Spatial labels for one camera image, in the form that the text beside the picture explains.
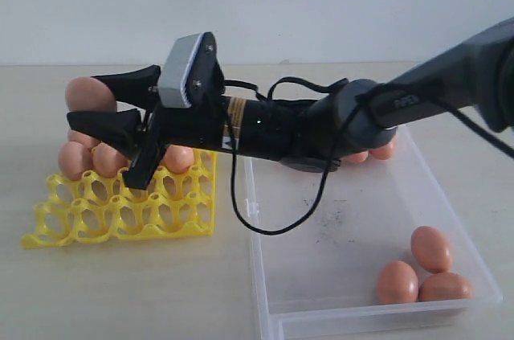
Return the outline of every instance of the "yellow egg tray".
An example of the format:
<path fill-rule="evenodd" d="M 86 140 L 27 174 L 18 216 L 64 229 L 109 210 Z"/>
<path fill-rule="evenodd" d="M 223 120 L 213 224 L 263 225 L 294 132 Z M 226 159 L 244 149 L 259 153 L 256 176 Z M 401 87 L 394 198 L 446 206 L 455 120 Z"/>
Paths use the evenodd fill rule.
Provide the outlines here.
<path fill-rule="evenodd" d="M 22 248 L 212 235 L 217 154 L 195 150 L 194 156 L 184 174 L 159 166 L 144 191 L 124 186 L 127 168 L 115 178 L 86 171 L 74 182 L 50 175 L 48 199 L 35 205 L 35 231 L 22 237 Z"/>

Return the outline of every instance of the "white wall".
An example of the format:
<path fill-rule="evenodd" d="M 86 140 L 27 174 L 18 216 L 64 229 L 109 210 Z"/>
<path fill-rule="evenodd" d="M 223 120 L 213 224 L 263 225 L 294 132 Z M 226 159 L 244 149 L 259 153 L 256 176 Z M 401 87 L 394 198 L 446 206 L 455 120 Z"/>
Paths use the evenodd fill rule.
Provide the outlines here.
<path fill-rule="evenodd" d="M 213 31 L 224 63 L 426 59 L 514 0 L 0 0 L 0 63 L 161 63 Z"/>

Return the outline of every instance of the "clear plastic container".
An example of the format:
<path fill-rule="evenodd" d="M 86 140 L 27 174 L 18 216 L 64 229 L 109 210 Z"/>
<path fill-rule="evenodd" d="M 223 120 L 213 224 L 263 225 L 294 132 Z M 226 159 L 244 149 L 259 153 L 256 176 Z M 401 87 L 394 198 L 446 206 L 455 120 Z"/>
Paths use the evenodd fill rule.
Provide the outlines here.
<path fill-rule="evenodd" d="M 320 181 L 319 174 L 252 158 L 245 158 L 245 172 L 248 219 L 266 229 L 305 213 Z M 412 264 L 420 283 L 428 276 L 410 253 L 410 235 L 421 225 L 440 229 L 452 242 L 452 271 L 472 282 L 475 296 L 379 305 L 377 276 L 388 262 Z M 406 126 L 398 130 L 393 159 L 369 159 L 330 174 L 312 218 L 282 236 L 252 232 L 251 254 L 263 340 L 446 325 L 502 299 Z"/>

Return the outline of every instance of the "egg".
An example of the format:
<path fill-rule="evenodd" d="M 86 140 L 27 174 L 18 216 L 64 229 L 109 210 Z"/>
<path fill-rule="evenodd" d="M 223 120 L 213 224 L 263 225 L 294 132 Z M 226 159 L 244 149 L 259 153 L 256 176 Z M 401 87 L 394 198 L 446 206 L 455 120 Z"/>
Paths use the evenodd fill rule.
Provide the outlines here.
<path fill-rule="evenodd" d="M 419 288 L 420 301 L 457 300 L 473 297 L 471 282 L 452 272 L 433 274 Z"/>
<path fill-rule="evenodd" d="M 194 164 L 194 151 L 190 147 L 171 145 L 161 164 L 174 174 L 184 174 Z"/>
<path fill-rule="evenodd" d="M 61 173 L 71 181 L 78 181 L 84 171 L 93 168 L 91 152 L 77 141 L 65 143 L 59 150 L 57 160 Z"/>
<path fill-rule="evenodd" d="M 367 158 L 368 158 L 368 152 L 363 151 L 361 153 L 349 155 L 348 157 L 345 157 L 344 160 L 347 161 L 348 163 L 353 163 L 356 165 L 356 164 L 362 163 Z"/>
<path fill-rule="evenodd" d="M 378 149 L 370 150 L 369 153 L 376 159 L 381 161 L 385 161 L 387 159 L 391 159 L 396 151 L 395 138 L 392 141 L 380 147 Z"/>
<path fill-rule="evenodd" d="M 81 145 L 85 146 L 88 150 L 91 150 L 93 147 L 98 145 L 100 141 L 95 139 L 94 137 L 90 137 L 85 133 L 79 133 L 78 131 L 73 131 L 72 129 L 67 132 L 68 141 L 77 141 Z"/>
<path fill-rule="evenodd" d="M 414 269 L 403 261 L 387 264 L 378 276 L 377 296 L 382 304 L 416 302 L 418 276 Z"/>
<path fill-rule="evenodd" d="M 105 178 L 114 178 L 122 167 L 127 166 L 127 158 L 110 145 L 100 143 L 93 151 L 93 167 Z"/>
<path fill-rule="evenodd" d="M 431 226 L 418 227 L 410 237 L 416 261 L 430 273 L 448 271 L 453 265 L 453 249 L 446 236 Z"/>
<path fill-rule="evenodd" d="M 113 111 L 117 103 L 111 90 L 93 77 L 78 77 L 67 85 L 66 105 L 70 111 Z"/>

